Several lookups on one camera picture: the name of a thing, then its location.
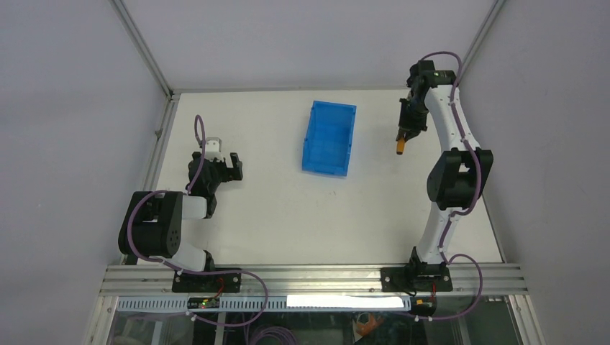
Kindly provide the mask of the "orange handled screwdriver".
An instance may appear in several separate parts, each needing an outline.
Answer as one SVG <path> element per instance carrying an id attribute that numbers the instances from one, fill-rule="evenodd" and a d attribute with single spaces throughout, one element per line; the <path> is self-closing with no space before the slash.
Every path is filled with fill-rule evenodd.
<path id="1" fill-rule="evenodd" d="M 398 135 L 396 137 L 396 154 L 402 155 L 404 153 L 405 146 L 406 146 L 405 135 L 398 133 Z"/>

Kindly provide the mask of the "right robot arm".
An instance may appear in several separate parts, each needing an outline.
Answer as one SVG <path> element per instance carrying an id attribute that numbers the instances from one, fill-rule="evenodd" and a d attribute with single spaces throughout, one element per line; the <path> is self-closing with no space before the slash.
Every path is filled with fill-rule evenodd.
<path id="1" fill-rule="evenodd" d="M 462 217 L 469 215 L 484 189 L 493 164 L 493 153 L 475 139 L 461 107 L 458 74 L 436 69 L 432 60 L 410 67 L 409 94 L 400 100 L 396 152 L 427 130 L 431 118 L 441 153 L 427 178 L 432 203 L 427 225 L 411 258 L 404 279 L 415 291 L 450 282 L 447 250 Z"/>

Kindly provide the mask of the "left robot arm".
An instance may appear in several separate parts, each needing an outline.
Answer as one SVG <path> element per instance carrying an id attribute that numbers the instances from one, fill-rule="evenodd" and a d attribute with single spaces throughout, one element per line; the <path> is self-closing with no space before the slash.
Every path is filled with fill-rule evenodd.
<path id="1" fill-rule="evenodd" d="M 185 192 L 134 192 L 119 231 L 120 252 L 189 272 L 188 281 L 199 292 L 211 290 L 217 281 L 213 257 L 182 239 L 182 223 L 210 219 L 217 208 L 218 187 L 243 179 L 239 155 L 232 152 L 229 158 L 227 162 L 218 152 L 194 152 Z"/>

